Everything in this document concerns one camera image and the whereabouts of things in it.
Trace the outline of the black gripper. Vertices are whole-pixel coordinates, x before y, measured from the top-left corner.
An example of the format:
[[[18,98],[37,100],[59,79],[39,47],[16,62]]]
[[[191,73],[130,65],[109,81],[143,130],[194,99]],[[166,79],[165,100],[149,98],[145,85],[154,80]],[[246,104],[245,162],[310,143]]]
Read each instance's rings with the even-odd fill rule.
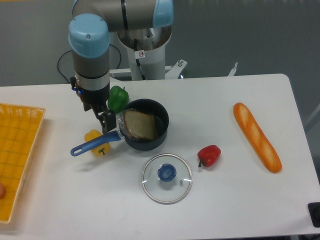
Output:
[[[85,111],[92,109],[96,119],[99,121],[103,134],[107,134],[116,128],[116,114],[107,108],[107,100],[110,96],[110,84],[98,90],[88,90],[77,83],[75,76],[70,78],[71,89],[83,103]]]

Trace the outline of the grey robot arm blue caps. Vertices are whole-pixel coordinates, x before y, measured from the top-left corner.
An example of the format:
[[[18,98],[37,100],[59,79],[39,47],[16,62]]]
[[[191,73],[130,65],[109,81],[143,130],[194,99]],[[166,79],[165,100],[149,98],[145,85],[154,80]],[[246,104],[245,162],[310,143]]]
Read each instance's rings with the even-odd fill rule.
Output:
[[[92,110],[103,133],[116,127],[110,98],[110,33],[127,48],[134,80],[165,77],[165,45],[172,33],[171,0],[76,0],[68,27],[75,75],[72,89]]]

